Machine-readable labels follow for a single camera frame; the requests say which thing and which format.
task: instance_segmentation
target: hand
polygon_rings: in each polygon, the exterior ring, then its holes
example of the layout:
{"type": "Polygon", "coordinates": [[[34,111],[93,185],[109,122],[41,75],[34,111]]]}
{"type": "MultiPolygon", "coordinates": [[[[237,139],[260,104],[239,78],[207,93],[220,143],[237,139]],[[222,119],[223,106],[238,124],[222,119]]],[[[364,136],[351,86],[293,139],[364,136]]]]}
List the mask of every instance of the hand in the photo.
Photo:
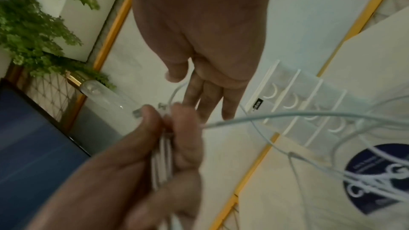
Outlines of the hand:
{"type": "Polygon", "coordinates": [[[132,0],[138,28],[168,67],[168,81],[192,73],[184,104],[206,122],[223,97],[222,116],[234,117],[265,42],[268,0],[132,0]]]}
{"type": "Polygon", "coordinates": [[[201,200],[203,159],[199,119],[175,104],[162,120],[151,106],[132,133],[82,165],[49,199],[28,230],[144,230],[176,213],[192,229],[201,200]],[[150,193],[150,152],[164,127],[172,129],[174,178],[150,193]]]}

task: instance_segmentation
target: black label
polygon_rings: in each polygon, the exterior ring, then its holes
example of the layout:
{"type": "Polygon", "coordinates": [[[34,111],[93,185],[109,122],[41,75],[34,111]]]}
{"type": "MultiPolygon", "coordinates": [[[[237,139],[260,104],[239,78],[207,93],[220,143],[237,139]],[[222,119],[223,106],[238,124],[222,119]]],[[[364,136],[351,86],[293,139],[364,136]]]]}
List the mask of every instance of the black label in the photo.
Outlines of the black label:
{"type": "Polygon", "coordinates": [[[262,103],[263,103],[263,100],[258,98],[255,104],[253,105],[253,110],[258,110],[262,103]]]}
{"type": "MultiPolygon", "coordinates": [[[[409,156],[409,145],[393,143],[381,144],[376,147],[400,159],[407,160],[409,156]]],[[[400,164],[388,161],[368,149],[355,155],[347,164],[345,171],[367,175],[395,173],[394,177],[381,179],[378,183],[385,184],[385,186],[392,186],[405,192],[409,191],[409,169],[400,164]]],[[[397,203],[396,200],[363,190],[354,184],[344,182],[343,185],[351,202],[366,215],[397,203]]]]}

